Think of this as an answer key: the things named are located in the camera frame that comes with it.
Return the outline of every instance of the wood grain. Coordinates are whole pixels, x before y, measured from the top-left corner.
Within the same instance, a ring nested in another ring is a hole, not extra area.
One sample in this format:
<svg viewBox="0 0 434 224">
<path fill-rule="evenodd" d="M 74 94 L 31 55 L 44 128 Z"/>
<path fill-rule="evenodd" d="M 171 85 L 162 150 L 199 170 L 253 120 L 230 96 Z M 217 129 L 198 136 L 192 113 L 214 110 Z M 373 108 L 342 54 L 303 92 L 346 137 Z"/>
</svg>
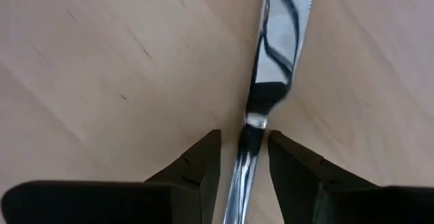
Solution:
<svg viewBox="0 0 434 224">
<path fill-rule="evenodd" d="M 223 130 L 221 222 L 262 0 L 0 0 L 0 192 L 142 181 Z M 314 0 L 269 127 L 381 185 L 434 185 L 434 0 Z M 262 152 L 249 223 L 282 223 Z"/>
</svg>

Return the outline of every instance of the knife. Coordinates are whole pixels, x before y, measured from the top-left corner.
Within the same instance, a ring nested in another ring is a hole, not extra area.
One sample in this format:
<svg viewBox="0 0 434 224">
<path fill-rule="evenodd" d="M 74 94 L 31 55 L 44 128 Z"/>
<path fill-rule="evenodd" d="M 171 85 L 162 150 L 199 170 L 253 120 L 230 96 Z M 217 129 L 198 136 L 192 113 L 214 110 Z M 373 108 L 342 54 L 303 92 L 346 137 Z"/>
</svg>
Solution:
<svg viewBox="0 0 434 224">
<path fill-rule="evenodd" d="M 244 224 L 271 109 L 291 90 L 312 0 L 264 0 L 258 47 L 224 224 Z"/>
</svg>

